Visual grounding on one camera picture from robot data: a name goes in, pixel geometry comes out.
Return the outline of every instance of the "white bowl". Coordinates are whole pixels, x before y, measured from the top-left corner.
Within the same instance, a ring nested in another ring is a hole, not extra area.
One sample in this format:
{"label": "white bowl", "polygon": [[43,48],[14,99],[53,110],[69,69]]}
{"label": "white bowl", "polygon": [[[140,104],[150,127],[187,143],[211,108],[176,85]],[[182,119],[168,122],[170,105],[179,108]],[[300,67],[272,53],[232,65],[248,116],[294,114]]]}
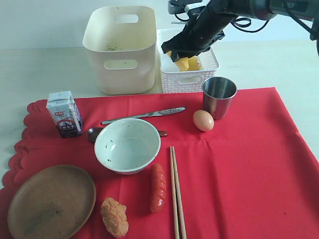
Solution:
{"label": "white bowl", "polygon": [[159,132],[142,119],[120,119],[109,124],[94,144],[98,161],[120,174],[140,172],[155,159],[159,150]]}

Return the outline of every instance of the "white table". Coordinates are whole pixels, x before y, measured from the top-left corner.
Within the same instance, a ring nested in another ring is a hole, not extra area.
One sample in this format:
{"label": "white table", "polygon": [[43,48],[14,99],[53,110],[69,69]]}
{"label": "white table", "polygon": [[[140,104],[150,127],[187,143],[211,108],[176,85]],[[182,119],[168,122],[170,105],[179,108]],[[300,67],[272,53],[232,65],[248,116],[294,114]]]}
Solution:
{"label": "white table", "polygon": [[[319,57],[310,40],[218,42],[218,76],[239,89],[276,87],[316,158],[319,158]],[[51,92],[71,90],[73,97],[105,96],[95,79],[84,48],[0,51],[0,177],[21,140],[29,103]],[[161,93],[160,75],[147,93]]]}

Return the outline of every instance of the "chopsticks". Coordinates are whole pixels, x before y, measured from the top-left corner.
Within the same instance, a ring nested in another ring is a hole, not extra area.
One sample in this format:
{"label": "chopsticks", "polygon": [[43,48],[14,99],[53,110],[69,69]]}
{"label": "chopsticks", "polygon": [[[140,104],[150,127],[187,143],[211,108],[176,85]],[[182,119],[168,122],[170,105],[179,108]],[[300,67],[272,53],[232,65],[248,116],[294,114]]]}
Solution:
{"label": "chopsticks", "polygon": [[185,222],[184,222],[183,206],[181,203],[181,194],[180,194],[180,187],[179,187],[179,178],[178,178],[178,172],[177,172],[175,149],[174,149],[174,146],[170,146],[169,149],[170,149],[170,174],[171,174],[171,187],[172,187],[172,196],[173,196],[175,239],[179,239],[179,225],[178,225],[177,211],[179,212],[181,237],[182,239],[186,239],[186,229],[185,229]]}

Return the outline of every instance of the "metal spoon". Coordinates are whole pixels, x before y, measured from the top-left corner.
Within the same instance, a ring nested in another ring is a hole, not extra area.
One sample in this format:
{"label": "metal spoon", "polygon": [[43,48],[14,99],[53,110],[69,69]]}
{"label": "metal spoon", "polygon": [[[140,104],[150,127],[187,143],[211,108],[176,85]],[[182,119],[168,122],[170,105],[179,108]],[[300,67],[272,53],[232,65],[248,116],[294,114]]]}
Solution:
{"label": "metal spoon", "polygon": [[[102,131],[102,127],[95,127],[95,128],[90,128],[87,132],[86,132],[86,136],[88,137],[88,139],[95,143],[95,140],[97,138],[97,136],[99,135],[99,133]],[[159,136],[160,137],[166,137],[167,136],[167,132],[163,131],[163,130],[158,130],[159,132]]]}

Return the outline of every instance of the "wooden plate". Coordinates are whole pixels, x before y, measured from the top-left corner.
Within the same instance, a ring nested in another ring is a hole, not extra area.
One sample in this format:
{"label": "wooden plate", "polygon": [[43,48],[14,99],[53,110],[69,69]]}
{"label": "wooden plate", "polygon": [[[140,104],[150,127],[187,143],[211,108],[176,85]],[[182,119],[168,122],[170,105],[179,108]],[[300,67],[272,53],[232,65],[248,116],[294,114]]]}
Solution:
{"label": "wooden plate", "polygon": [[58,165],[28,179],[8,211],[15,239],[68,239],[88,220],[96,199],[95,184],[81,168]]}

